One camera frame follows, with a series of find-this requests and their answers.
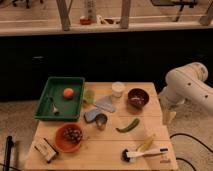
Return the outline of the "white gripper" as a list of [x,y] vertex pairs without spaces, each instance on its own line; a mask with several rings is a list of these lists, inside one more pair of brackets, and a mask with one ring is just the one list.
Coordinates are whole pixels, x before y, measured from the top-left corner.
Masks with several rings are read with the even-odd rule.
[[176,104],[171,103],[164,97],[159,97],[159,102],[163,111],[163,124],[167,125],[169,112],[170,112],[169,124],[171,124],[173,119],[176,117],[176,112],[174,111]]

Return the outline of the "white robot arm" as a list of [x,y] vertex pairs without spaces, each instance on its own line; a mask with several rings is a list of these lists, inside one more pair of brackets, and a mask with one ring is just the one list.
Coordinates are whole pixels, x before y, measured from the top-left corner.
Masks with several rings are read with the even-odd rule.
[[207,78],[208,70],[200,62],[174,68],[166,74],[166,86],[158,94],[164,125],[171,123],[176,116],[175,107],[186,99],[213,115],[213,88],[205,84]]

